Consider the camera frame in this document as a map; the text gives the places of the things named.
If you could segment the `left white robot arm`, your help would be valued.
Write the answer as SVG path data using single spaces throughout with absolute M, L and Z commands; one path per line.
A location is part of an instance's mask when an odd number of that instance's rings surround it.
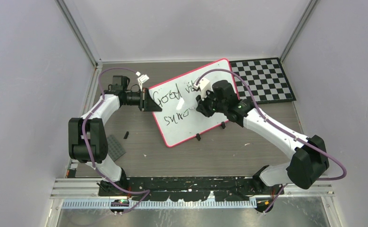
M 138 91 L 128 89 L 130 79 L 113 76 L 112 84 L 86 114 L 68 122 L 68 151 L 73 160 L 89 165 L 118 196 L 128 193 L 125 171 L 108 154 L 108 141 L 104 129 L 111 115 L 123 105 L 137 106 L 142 112 L 160 112 L 162 108 L 151 98 L 143 84 L 149 77 L 138 74 Z

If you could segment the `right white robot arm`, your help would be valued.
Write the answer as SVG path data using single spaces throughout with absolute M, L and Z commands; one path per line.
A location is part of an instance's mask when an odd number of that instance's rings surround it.
M 293 183 L 301 189 L 311 185 L 328 169 L 328 158 L 315 151 L 315 146 L 325 151 L 323 139 L 317 135 L 309 138 L 271 119 L 248 99 L 239 99 L 233 86 L 227 80 L 211 83 L 202 79 L 194 86 L 200 91 L 196 97 L 196 111 L 205 117 L 221 113 L 226 118 L 251 130 L 281 150 L 289 159 L 288 163 L 262 167 L 252 176 L 254 190 L 267 193 L 272 186 Z

